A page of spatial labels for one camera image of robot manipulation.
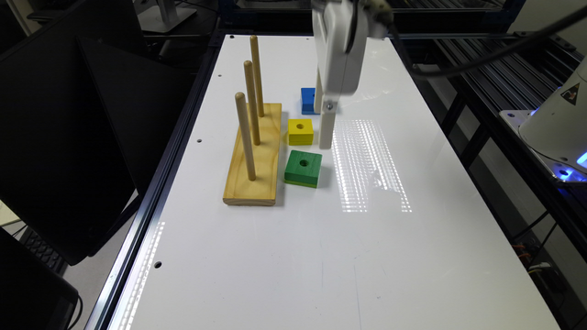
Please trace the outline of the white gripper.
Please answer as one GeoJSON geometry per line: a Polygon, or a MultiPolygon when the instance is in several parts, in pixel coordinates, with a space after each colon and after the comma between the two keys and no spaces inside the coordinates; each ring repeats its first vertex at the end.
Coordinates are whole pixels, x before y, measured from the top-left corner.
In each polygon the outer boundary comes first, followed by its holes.
{"type": "Polygon", "coordinates": [[[330,149],[338,101],[327,95],[351,95],[357,90],[368,17],[359,1],[314,1],[312,22],[318,68],[314,93],[314,112],[320,114],[318,145],[330,149]]]}

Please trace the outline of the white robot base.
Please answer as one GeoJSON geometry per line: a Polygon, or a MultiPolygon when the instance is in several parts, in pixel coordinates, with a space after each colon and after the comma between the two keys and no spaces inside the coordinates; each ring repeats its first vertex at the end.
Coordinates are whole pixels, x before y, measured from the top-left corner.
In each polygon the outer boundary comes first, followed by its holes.
{"type": "Polygon", "coordinates": [[[504,110],[500,117],[554,182],[586,184],[586,62],[534,110],[504,110]]]}

